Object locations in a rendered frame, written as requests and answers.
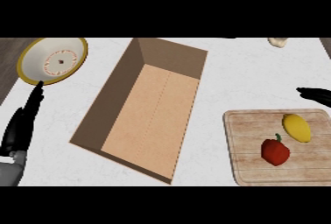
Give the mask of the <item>open cardboard box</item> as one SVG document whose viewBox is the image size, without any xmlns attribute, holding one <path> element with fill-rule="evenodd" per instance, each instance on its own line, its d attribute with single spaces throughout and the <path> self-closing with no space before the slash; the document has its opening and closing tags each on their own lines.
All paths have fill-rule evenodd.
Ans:
<svg viewBox="0 0 331 224">
<path fill-rule="evenodd" d="M 174 180 L 208 52 L 135 38 L 70 142 L 160 181 Z"/>
</svg>

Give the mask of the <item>white bowl with yellow rim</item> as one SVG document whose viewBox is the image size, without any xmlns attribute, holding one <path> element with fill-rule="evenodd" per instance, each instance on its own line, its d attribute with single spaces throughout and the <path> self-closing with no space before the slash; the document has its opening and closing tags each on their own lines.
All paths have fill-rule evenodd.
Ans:
<svg viewBox="0 0 331 224">
<path fill-rule="evenodd" d="M 61 82 L 80 69 L 89 55 L 85 38 L 39 38 L 23 51 L 17 73 L 23 81 L 38 85 Z"/>
</svg>

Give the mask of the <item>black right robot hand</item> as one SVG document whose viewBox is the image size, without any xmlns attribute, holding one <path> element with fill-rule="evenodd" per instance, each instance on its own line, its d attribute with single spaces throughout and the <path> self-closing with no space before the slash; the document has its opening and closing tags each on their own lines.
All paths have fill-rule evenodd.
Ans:
<svg viewBox="0 0 331 224">
<path fill-rule="evenodd" d="M 323 88 L 299 87 L 301 96 L 331 108 L 331 90 Z"/>
</svg>

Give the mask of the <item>yellow lemon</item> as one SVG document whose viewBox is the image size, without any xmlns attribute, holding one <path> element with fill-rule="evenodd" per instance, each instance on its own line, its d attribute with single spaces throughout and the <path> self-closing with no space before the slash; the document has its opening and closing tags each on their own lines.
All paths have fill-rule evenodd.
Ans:
<svg viewBox="0 0 331 224">
<path fill-rule="evenodd" d="M 311 126 L 298 114 L 286 114 L 283 119 L 284 130 L 289 136 L 301 143 L 311 142 Z"/>
</svg>

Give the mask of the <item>wooden cutting board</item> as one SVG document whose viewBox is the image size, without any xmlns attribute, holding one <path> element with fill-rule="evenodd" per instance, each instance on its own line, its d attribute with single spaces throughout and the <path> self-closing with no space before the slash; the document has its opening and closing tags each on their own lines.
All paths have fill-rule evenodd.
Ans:
<svg viewBox="0 0 331 224">
<path fill-rule="evenodd" d="M 308 122 L 308 142 L 286 131 L 290 115 Z M 331 186 L 331 116 L 323 109 L 230 110 L 224 126 L 239 185 Z"/>
</svg>

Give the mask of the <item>pale garlic bulb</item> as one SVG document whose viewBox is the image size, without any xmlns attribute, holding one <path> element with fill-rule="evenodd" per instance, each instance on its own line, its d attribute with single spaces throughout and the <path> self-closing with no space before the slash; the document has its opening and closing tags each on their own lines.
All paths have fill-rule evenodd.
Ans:
<svg viewBox="0 0 331 224">
<path fill-rule="evenodd" d="M 279 48 L 283 48 L 287 43 L 287 38 L 270 38 L 270 44 Z"/>
</svg>

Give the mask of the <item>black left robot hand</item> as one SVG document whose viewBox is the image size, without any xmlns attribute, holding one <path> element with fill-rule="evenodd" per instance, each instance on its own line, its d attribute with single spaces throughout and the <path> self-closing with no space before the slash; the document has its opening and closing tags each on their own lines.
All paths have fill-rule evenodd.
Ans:
<svg viewBox="0 0 331 224">
<path fill-rule="evenodd" d="M 45 99 L 44 85 L 45 82 L 41 81 L 29 96 L 26 106 L 15 111 L 11 118 L 0 144 L 2 157 L 11 157 L 15 152 L 29 150 L 35 132 L 35 121 L 41 103 Z"/>
</svg>

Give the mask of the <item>red bell pepper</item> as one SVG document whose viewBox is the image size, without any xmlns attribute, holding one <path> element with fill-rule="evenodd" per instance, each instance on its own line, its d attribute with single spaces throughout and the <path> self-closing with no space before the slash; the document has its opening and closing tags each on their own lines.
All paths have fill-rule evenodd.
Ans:
<svg viewBox="0 0 331 224">
<path fill-rule="evenodd" d="M 290 158 L 290 149 L 283 144 L 280 134 L 276 134 L 276 139 L 267 139 L 262 143 L 262 158 L 274 166 L 281 165 Z"/>
</svg>

